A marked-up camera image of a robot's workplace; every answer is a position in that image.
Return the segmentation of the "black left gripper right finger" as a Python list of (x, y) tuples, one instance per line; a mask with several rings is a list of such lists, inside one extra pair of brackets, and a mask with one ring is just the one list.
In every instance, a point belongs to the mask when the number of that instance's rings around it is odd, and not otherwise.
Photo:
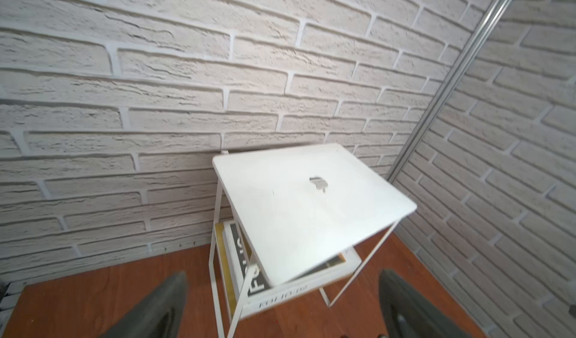
[(379, 305), (388, 337), (468, 337), (393, 270), (379, 275)]

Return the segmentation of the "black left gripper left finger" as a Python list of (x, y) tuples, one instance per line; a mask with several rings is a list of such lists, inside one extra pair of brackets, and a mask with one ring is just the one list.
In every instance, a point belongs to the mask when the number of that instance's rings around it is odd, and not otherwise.
[(184, 271), (168, 277), (100, 337), (177, 337), (187, 303)]

